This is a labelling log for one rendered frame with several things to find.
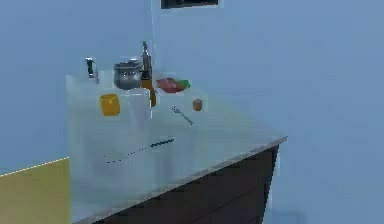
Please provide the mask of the red and green food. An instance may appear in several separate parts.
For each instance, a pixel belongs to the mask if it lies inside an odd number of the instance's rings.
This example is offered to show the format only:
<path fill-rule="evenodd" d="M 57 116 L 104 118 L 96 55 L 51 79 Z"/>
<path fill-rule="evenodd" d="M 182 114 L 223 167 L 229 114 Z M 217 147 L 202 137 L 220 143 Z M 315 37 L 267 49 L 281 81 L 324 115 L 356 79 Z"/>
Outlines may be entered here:
<path fill-rule="evenodd" d="M 166 93 L 182 92 L 191 87 L 188 80 L 175 80 L 173 78 L 163 78 L 156 81 L 157 87 Z"/>

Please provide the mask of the silver tap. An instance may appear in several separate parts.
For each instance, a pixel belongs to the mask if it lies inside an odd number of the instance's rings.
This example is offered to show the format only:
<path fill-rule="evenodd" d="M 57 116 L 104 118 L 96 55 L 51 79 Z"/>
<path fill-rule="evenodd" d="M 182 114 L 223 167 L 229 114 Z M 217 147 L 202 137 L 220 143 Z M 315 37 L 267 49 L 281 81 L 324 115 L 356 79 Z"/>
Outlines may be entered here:
<path fill-rule="evenodd" d="M 86 57 L 85 58 L 86 65 L 87 65 L 87 72 L 88 72 L 88 77 L 91 79 L 95 79 L 96 83 L 99 83 L 99 77 L 98 77 L 98 72 L 97 69 L 94 67 L 94 60 L 92 57 Z"/>

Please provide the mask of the yellow sponge block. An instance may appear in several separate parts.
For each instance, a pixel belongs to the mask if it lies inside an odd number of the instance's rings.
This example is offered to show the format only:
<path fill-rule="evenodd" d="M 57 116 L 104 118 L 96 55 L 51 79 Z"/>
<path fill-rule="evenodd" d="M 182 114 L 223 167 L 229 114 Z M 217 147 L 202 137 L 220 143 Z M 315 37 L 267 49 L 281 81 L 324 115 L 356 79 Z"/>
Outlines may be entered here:
<path fill-rule="evenodd" d="M 120 103 L 116 94 L 102 95 L 100 97 L 100 106 L 104 116 L 117 116 L 120 114 Z"/>

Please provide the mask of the dark glass bottle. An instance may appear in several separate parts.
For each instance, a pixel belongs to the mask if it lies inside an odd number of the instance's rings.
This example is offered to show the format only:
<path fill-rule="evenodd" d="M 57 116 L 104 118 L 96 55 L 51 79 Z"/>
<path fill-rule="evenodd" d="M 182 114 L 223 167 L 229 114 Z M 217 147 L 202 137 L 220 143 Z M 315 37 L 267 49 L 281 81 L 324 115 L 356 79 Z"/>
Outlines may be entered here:
<path fill-rule="evenodd" d="M 150 102 L 151 106 L 154 107 L 156 105 L 156 94 L 152 83 L 152 62 L 151 55 L 148 52 L 147 42 L 144 41 L 143 52 L 141 54 L 143 67 L 141 70 L 141 87 L 146 88 L 150 91 Z"/>

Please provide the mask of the dark framed window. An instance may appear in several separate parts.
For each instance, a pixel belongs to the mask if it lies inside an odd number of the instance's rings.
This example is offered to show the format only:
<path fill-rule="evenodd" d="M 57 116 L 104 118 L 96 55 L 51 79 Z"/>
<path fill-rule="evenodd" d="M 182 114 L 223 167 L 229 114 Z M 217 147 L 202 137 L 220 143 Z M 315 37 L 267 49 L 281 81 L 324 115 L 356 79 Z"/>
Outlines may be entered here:
<path fill-rule="evenodd" d="M 161 0 L 162 9 L 218 5 L 219 0 Z"/>

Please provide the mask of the dark cabinet with pale worktop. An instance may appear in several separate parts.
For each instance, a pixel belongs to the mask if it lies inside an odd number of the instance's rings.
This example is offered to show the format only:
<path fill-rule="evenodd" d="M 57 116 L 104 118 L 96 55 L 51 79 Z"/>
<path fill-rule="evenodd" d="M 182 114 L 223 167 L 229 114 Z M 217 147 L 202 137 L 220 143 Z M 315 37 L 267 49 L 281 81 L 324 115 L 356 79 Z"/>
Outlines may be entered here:
<path fill-rule="evenodd" d="M 116 94 L 120 114 L 104 116 L 100 97 Z M 121 90 L 66 78 L 71 224 L 92 224 L 285 142 L 286 135 L 192 86 L 182 92 Z M 201 99 L 202 110 L 192 102 Z M 194 124 L 190 125 L 176 106 Z"/>

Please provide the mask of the silver fork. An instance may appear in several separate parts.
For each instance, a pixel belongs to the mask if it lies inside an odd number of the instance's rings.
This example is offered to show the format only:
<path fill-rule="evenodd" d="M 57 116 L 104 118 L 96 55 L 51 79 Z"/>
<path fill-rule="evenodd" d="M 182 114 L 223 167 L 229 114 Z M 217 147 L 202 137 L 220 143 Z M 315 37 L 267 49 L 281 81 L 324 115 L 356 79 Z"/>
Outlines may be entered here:
<path fill-rule="evenodd" d="M 172 107 L 172 110 L 176 114 L 180 114 L 190 125 L 193 125 L 194 122 L 189 119 L 186 115 L 184 115 L 176 106 Z"/>

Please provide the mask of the silver metal pot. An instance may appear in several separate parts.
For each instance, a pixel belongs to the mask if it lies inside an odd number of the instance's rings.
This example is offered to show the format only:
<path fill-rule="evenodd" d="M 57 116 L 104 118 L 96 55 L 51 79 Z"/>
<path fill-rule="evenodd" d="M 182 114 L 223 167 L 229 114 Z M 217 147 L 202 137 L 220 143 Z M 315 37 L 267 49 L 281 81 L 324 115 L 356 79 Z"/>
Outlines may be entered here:
<path fill-rule="evenodd" d="M 114 65 L 114 84 L 122 90 L 130 90 L 141 86 L 142 65 L 137 58 Z"/>

